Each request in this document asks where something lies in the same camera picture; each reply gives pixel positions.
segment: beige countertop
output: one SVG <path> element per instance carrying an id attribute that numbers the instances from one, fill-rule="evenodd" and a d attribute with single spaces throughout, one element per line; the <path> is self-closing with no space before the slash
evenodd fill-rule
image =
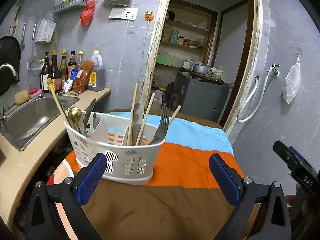
<path id="1" fill-rule="evenodd" d="M 94 98 L 99 101 L 110 92 L 109 88 L 99 92 L 87 90 L 73 106 L 84 110 Z M 32 176 L 66 132 L 63 117 L 59 115 L 22 152 L 0 133 L 0 148 L 3 152 L 0 160 L 0 215 L 8 228 L 12 226 L 15 211 Z"/>

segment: peeling white door frame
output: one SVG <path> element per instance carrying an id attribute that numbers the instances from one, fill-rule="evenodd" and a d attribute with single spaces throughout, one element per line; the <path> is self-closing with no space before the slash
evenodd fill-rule
<path id="1" fill-rule="evenodd" d="M 148 50 L 147 65 L 146 71 L 143 80 L 143 87 L 141 90 L 140 100 L 144 105 L 147 104 L 149 99 L 149 94 L 151 90 L 152 78 L 154 74 L 156 56 L 158 54 L 160 40 L 162 36 L 162 29 L 164 27 L 165 16 L 169 6 L 170 0 L 160 0 L 158 11 L 155 17 L 155 27 L 152 32 L 150 47 Z M 261 30 L 262 30 L 262 2 L 261 0 L 254 0 L 254 7 L 256 8 L 254 17 L 253 17 L 253 30 L 251 37 L 251 45 L 248 61 L 244 71 L 244 76 L 236 96 L 236 100 L 231 108 L 231 112 L 227 119 L 226 124 L 223 127 L 223 130 L 229 134 L 232 130 L 235 122 L 237 113 L 240 110 L 242 102 L 248 95 L 253 71 L 257 65 L 257 54 L 258 54 L 258 45 L 261 39 Z"/>

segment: gray plastic shelf basket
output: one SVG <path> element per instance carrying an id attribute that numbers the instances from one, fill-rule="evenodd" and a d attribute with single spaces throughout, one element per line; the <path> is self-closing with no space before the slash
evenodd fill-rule
<path id="1" fill-rule="evenodd" d="M 53 8 L 54 13 L 63 13 L 68 10 L 73 10 L 76 8 L 83 8 L 85 7 L 87 1 L 89 0 L 71 0 Z"/>

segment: white hose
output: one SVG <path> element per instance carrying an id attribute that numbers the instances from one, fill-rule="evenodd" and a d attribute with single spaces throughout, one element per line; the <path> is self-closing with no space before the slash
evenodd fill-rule
<path id="1" fill-rule="evenodd" d="M 270 75 L 270 72 L 267 72 L 267 75 L 266 75 L 266 78 L 265 78 L 264 84 L 263 84 L 262 94 L 261 94 L 261 97 L 260 97 L 260 100 L 259 100 L 259 103 L 258 103 L 257 107 L 255 108 L 255 110 L 254 110 L 247 118 L 245 118 L 245 119 L 243 119 L 243 120 L 240 120 L 241 112 L 243 111 L 244 107 L 247 105 L 247 103 L 249 102 L 249 100 L 251 99 L 251 97 L 253 96 L 253 94 L 255 93 L 255 91 L 256 91 L 257 88 L 258 88 L 258 85 L 259 85 L 259 76 L 256 76 L 256 79 L 255 79 L 256 83 L 255 83 L 255 85 L 254 85 L 254 88 L 253 88 L 251 94 L 250 94 L 250 95 L 248 96 L 248 98 L 246 99 L 246 101 L 245 101 L 245 102 L 243 103 L 243 105 L 241 106 L 240 111 L 239 111 L 239 113 L 238 113 L 238 115 L 237 115 L 237 121 L 238 121 L 238 122 L 241 123 L 241 122 L 246 122 L 246 121 L 248 121 L 248 120 L 249 120 L 251 117 L 253 117 L 253 115 L 257 112 L 257 110 L 258 110 L 258 108 L 259 108 L 259 106 L 260 106 L 260 104 L 261 104 L 262 98 L 263 98 L 264 90 L 266 89 L 266 85 L 267 85 L 267 81 L 268 81 L 269 75 Z"/>

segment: wall switch plate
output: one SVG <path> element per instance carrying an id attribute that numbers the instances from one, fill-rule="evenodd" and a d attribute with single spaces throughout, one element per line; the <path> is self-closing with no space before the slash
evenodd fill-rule
<path id="1" fill-rule="evenodd" d="M 138 8 L 125 8 L 122 16 L 123 20 L 135 21 L 138 14 Z"/>
<path id="2" fill-rule="evenodd" d="M 121 20 L 124 15 L 124 8 L 113 8 L 111 10 L 109 19 L 111 20 Z"/>

